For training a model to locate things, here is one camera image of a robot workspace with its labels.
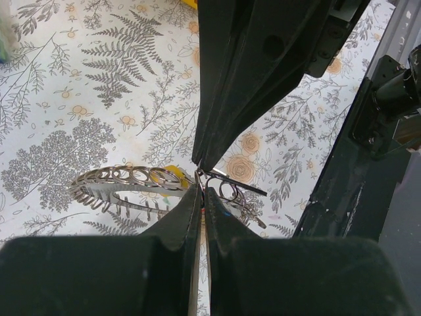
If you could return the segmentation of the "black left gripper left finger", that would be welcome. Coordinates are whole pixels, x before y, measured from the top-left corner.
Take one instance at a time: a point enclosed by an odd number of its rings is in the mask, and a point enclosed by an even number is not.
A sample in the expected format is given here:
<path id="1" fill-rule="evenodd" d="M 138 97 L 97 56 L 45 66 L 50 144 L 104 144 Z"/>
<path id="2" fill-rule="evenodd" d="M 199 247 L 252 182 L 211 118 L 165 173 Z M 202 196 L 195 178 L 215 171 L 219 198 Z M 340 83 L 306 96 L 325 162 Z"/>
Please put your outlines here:
<path id="1" fill-rule="evenodd" d="M 2 315 L 194 315 L 202 188 L 135 236 L 20 237 L 1 248 Z"/>

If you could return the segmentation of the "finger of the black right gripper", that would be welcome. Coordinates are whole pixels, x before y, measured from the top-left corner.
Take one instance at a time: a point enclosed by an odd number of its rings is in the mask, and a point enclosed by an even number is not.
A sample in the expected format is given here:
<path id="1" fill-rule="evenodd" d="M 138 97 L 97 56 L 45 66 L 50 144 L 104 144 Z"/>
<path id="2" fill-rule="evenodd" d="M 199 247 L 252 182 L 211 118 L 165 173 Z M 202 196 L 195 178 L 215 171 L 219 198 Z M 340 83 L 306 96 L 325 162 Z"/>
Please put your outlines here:
<path id="1" fill-rule="evenodd" d="M 196 165 L 215 165 L 251 124 L 234 118 L 238 107 L 224 105 L 229 75 L 248 27 L 254 1 L 199 1 L 200 106 L 192 152 Z"/>

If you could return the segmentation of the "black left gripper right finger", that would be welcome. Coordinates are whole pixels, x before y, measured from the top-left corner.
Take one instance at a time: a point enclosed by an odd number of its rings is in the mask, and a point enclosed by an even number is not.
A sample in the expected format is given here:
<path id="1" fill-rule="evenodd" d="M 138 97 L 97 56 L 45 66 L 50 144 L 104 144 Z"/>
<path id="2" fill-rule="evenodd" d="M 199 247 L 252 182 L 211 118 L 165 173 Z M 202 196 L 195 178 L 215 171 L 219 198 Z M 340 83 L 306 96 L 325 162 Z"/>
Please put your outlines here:
<path id="1" fill-rule="evenodd" d="M 212 315 L 412 315 L 377 243 L 262 238 L 204 198 Z"/>

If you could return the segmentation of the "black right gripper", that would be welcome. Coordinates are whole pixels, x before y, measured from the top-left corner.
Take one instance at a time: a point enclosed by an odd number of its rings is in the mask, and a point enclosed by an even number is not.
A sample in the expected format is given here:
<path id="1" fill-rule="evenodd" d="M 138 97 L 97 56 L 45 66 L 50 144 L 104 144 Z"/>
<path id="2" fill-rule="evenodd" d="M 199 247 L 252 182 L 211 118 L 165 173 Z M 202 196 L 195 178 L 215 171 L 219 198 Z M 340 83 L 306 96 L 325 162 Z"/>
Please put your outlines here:
<path id="1" fill-rule="evenodd" d="M 238 102 L 234 118 L 242 123 L 245 117 L 255 120 L 262 115 L 258 103 L 270 90 L 286 94 L 285 81 L 293 73 L 302 76 L 310 57 L 306 74 L 320 78 L 370 1 L 254 2 L 235 51 L 230 91 L 223 99 L 224 105 Z"/>

